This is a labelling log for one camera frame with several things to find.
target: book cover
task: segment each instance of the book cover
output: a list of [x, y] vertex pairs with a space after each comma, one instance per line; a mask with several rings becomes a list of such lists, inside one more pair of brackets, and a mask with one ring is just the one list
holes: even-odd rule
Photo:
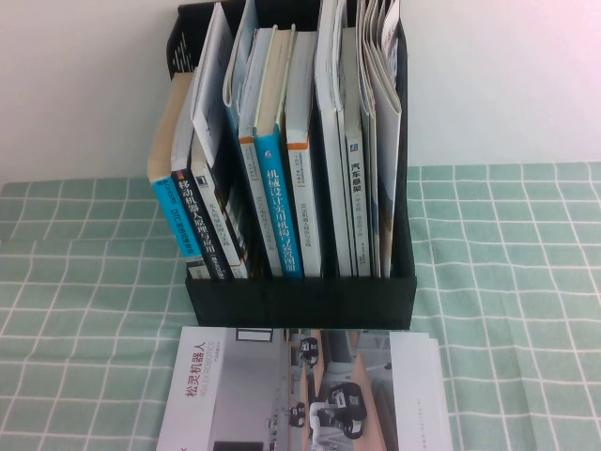
[[173, 449], [450, 451], [438, 341], [184, 327], [157, 445]]
[[176, 237], [179, 251], [186, 259], [190, 275], [193, 279], [209, 279], [207, 265], [173, 180], [171, 177], [155, 180], [152, 189]]
[[256, 136], [254, 145], [270, 206], [271, 222], [275, 231], [282, 270], [286, 277], [302, 277], [301, 260], [297, 246], [294, 218], [288, 203], [285, 175], [280, 156], [279, 126], [273, 134]]

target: blue book spine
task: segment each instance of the blue book spine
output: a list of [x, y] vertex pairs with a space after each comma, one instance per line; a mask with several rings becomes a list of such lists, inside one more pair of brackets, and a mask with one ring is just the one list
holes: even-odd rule
[[200, 257], [200, 247], [193, 234], [184, 206], [177, 194], [176, 185], [171, 177], [152, 183], [152, 189], [159, 199], [162, 212], [176, 237], [181, 254], [185, 257]]
[[294, 218], [288, 203], [284, 170], [282, 169], [279, 128], [276, 126], [274, 134], [255, 136], [254, 146], [265, 193], [270, 204], [271, 222], [284, 277], [302, 278], [299, 247], [294, 232]]

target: white booklet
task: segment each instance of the white booklet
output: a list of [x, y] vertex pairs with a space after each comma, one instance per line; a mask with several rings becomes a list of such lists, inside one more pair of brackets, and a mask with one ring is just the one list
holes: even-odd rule
[[223, 7], [221, 3], [216, 3], [194, 75], [190, 111], [209, 168], [215, 164], [222, 138], [224, 106], [221, 93], [233, 41]]
[[346, 151], [344, 141], [341, 141], [344, 139], [344, 117], [339, 114], [342, 106], [340, 105], [340, 98], [336, 98], [333, 86], [333, 67], [338, 64], [338, 59], [334, 60], [335, 49], [333, 48], [337, 6], [337, 0], [324, 0], [321, 5], [317, 29], [315, 79], [330, 198], [331, 204], [334, 206], [331, 215], [338, 272], [341, 277], [349, 277], [355, 275], [356, 265], [353, 264], [354, 241], [351, 242], [352, 213], [349, 211], [348, 169], [346, 158], [343, 158], [343, 152], [346, 154]]
[[380, 275], [390, 277], [393, 249], [393, 219], [398, 166], [401, 102], [388, 66], [382, 62], [378, 43], [378, 2], [371, 0], [365, 14], [363, 54], [376, 102], [378, 152], [378, 225]]
[[184, 327], [157, 451], [448, 451], [446, 409], [427, 334]]

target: black book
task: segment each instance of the black book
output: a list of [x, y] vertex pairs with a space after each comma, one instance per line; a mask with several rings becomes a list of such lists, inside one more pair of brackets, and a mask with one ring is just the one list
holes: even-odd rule
[[176, 133], [171, 149], [171, 178], [176, 185], [186, 215], [190, 220], [194, 236], [200, 245], [202, 256], [207, 264], [211, 279], [225, 280], [232, 278], [232, 272], [215, 228], [198, 192], [198, 186], [190, 168], [194, 126], [190, 117], [193, 101], [193, 83], [188, 89], [186, 100], [177, 119]]
[[176, 184], [177, 193], [181, 197], [186, 215], [193, 227], [194, 235], [200, 244], [211, 279], [231, 279], [232, 273], [225, 260], [215, 229], [208, 217], [205, 204], [198, 193], [190, 167], [187, 166], [184, 169], [173, 171], [171, 177]]

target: white wall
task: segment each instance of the white wall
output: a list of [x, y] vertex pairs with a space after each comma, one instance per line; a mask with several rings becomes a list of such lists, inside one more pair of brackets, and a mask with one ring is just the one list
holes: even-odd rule
[[601, 2], [402, 0], [409, 163], [601, 159]]
[[[145, 174], [178, 3], [0, 2], [0, 184]], [[601, 158], [601, 2], [402, 0], [402, 14], [410, 163]]]
[[179, 3], [0, 1], [0, 184], [146, 173]]

